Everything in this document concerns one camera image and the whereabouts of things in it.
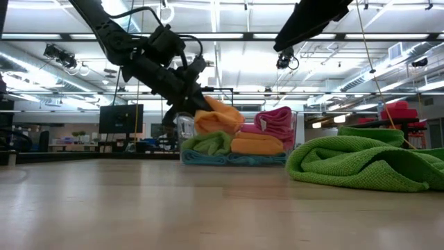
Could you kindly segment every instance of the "teal towel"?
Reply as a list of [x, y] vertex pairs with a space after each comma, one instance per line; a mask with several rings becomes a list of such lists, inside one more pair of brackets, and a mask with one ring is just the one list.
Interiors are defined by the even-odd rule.
[[182, 161], [187, 165], [226, 165], [228, 163], [225, 156], [204, 156], [192, 150], [182, 152]]
[[182, 143], [182, 150], [194, 150], [206, 156], [225, 156], [230, 153], [232, 138], [223, 131], [197, 135]]
[[[385, 135], [382, 140], [368, 138]], [[298, 147], [286, 169], [297, 180], [347, 188], [418, 192], [444, 190], [444, 149], [407, 150], [399, 131], [341, 128]]]
[[245, 156], [238, 153], [231, 153], [227, 156], [228, 162], [235, 165], [284, 165], [287, 155], [281, 153], [278, 156]]

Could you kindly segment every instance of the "ceiling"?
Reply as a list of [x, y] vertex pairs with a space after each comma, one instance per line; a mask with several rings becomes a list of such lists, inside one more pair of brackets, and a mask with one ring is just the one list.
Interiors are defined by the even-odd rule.
[[[119, 7], [116, 13], [125, 12], [131, 6], [151, 6], [157, 8], [159, 1], [114, 1]], [[174, 17], [169, 23], [177, 33], [244, 33], [272, 32], [277, 33], [292, 13], [297, 1], [285, 0], [186, 0], [167, 1], [174, 9]], [[368, 33], [442, 33], [444, 31], [444, 0], [433, 0], [434, 7], [425, 10], [427, 0], [369, 0], [369, 9], [363, 10], [360, 5], [365, 31]], [[168, 18], [170, 10], [162, 11], [162, 19]], [[152, 33], [157, 24], [150, 12], [139, 12], [132, 17], [131, 29], [135, 33]], [[325, 33], [359, 33], [359, 17], [355, 3], [350, 5], [350, 12], [339, 22], [332, 22], [324, 30]], [[80, 15], [66, 0], [9, 0], [4, 33], [92, 33]], [[106, 60], [97, 42], [58, 42], [47, 41], [14, 41], [0, 42], [17, 48], [23, 55], [32, 56], [47, 63], [43, 56], [47, 44], [55, 44], [76, 55], [90, 69], [86, 76], [77, 74], [74, 80], [79, 80], [95, 87], [95, 90], [114, 91], [116, 79], [107, 79], [103, 70], [119, 70]], [[369, 42], [369, 56], [372, 61], [378, 61], [387, 55], [388, 49], [397, 41]], [[190, 58], [199, 52], [195, 42], [187, 41], [186, 55]], [[238, 91], [264, 91], [265, 87], [273, 87], [280, 92], [325, 92], [340, 86], [344, 79], [358, 74], [368, 66], [368, 58], [362, 42], [308, 42], [297, 44], [294, 49], [300, 61], [300, 67], [294, 72], [276, 70], [278, 54], [273, 50], [274, 42], [260, 41], [222, 41], [203, 42], [203, 55], [208, 61], [218, 61], [221, 81], [216, 80], [216, 70], [208, 67], [200, 78], [203, 85], [234, 88]], [[434, 66], [442, 64], [441, 54], [435, 53]], [[58, 69], [58, 77], [64, 77], [61, 66], [56, 62], [48, 62]], [[429, 69], [415, 69], [416, 72]], [[407, 78], [405, 64], [398, 65], [395, 71], [380, 76], [383, 85], [396, 83]], [[138, 82], [132, 79], [128, 83], [119, 82], [121, 87], [129, 91], [137, 90]], [[149, 91], [141, 86], [141, 91]], [[359, 91], [374, 92], [376, 87], [366, 83]], [[285, 101], [307, 100], [310, 96], [290, 96]], [[123, 96], [124, 101], [133, 100], [135, 96]], [[160, 97], [142, 96], [141, 99], [159, 99]], [[252, 97], [236, 97], [247, 100]]]

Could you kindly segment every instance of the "black monitor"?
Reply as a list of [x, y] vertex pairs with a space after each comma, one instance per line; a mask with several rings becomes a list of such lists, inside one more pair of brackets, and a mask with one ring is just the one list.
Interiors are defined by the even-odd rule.
[[[144, 106], [137, 107], [137, 133], [143, 132]], [[99, 133], [134, 133], [136, 127], [136, 105], [100, 107]]]

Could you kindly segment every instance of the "clear plastic bin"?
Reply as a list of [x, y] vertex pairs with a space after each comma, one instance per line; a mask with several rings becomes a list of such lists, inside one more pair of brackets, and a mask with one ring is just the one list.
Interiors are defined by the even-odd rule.
[[[292, 114], [292, 128], [296, 137], [296, 117], [297, 113]], [[218, 166], [242, 166], [242, 167], [284, 167], [289, 154], [295, 149], [295, 145], [280, 157], [270, 156], [240, 156], [230, 154], [227, 156], [204, 156], [196, 152], [196, 155], [189, 155], [189, 151], [184, 152], [182, 143], [194, 136], [197, 132], [194, 129], [194, 119], [186, 116], [179, 116], [178, 119], [178, 140], [180, 145], [180, 161], [184, 165], [218, 165]]]

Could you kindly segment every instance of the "green microfiber cloth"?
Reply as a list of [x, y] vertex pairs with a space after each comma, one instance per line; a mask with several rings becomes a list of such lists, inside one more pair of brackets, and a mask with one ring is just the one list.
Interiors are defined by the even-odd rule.
[[197, 135], [182, 143], [182, 150], [194, 150], [206, 156], [224, 156], [230, 153], [232, 138], [223, 131]]
[[343, 127], [338, 136], [317, 138], [298, 147], [286, 169], [297, 181], [323, 185], [394, 192], [443, 191], [444, 149], [394, 147], [402, 143], [402, 132], [397, 130]]

